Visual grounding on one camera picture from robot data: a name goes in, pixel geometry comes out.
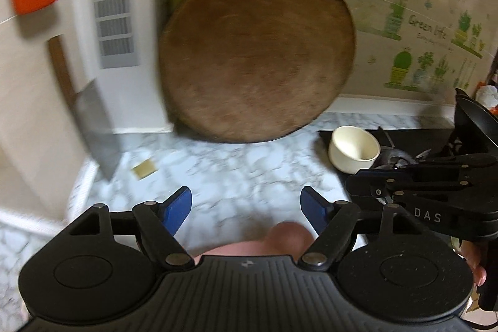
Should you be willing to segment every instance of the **potted plant illustration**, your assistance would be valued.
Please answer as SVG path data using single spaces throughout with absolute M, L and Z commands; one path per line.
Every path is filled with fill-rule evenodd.
M 418 64 L 420 68 L 415 71 L 413 75 L 413 84 L 417 87 L 423 85 L 425 79 L 427 78 L 427 68 L 434 64 L 434 53 L 427 52 L 418 57 Z
M 467 41 L 467 31 L 470 28 L 470 20 L 471 17 L 466 10 L 460 15 L 460 19 L 458 19 L 458 28 L 455 30 L 455 39 L 460 44 Z
M 453 87 L 460 87 L 460 77 L 462 76 L 462 72 L 464 71 L 465 66 L 467 65 L 467 59 L 464 59 L 464 62 L 462 63 L 462 66 L 460 67 L 460 72 L 458 73 L 458 76 L 455 78 L 453 82 Z
M 399 29 L 402 26 L 405 7 L 406 2 L 404 0 L 399 0 L 397 3 L 391 3 L 390 8 L 392 9 L 392 12 L 385 18 L 384 27 L 384 32 L 391 38 L 398 34 Z
M 444 74 L 448 70 L 448 62 L 446 61 L 446 56 L 442 57 L 437 64 L 434 74 L 431 77 L 431 89 L 432 92 L 437 92 L 438 87 L 444 80 Z
M 481 23 L 477 25 L 472 25 L 472 38 L 470 39 L 470 48 L 475 49 L 477 44 L 477 37 L 481 34 L 482 25 Z
M 394 63 L 391 68 L 391 79 L 389 82 L 402 84 L 408 69 L 411 65 L 410 48 L 405 48 L 401 53 L 394 57 Z

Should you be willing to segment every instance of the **rivet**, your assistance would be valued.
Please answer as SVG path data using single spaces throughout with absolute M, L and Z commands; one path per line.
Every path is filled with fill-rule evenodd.
M 170 253 L 166 256 L 166 263 L 171 266 L 183 266 L 190 262 L 190 259 L 185 253 Z
M 321 266 L 327 261 L 327 257 L 323 253 L 310 252 L 302 257 L 303 262 L 312 266 Z

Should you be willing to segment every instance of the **wooden cutting board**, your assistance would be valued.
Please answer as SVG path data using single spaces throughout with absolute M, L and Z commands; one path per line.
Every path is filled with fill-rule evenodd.
M 159 43 L 168 107 L 227 142 L 310 123 L 341 91 L 354 55 L 343 0 L 185 0 Z

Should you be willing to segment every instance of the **black cable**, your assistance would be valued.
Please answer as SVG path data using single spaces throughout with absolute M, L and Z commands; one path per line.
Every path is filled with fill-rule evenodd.
M 498 326 L 498 322 L 495 322 L 494 324 L 491 325 L 479 325 L 479 324 L 474 324 L 473 322 L 470 322 L 469 320 L 462 320 L 465 322 L 468 326 L 474 329 L 478 330 L 491 330 L 493 328 L 496 328 Z

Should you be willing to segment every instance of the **small yellow object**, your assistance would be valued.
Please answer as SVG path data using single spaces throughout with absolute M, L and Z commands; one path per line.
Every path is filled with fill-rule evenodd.
M 146 159 L 141 164 L 135 166 L 132 170 L 139 179 L 143 179 L 157 171 L 157 168 L 155 167 L 153 161 Z

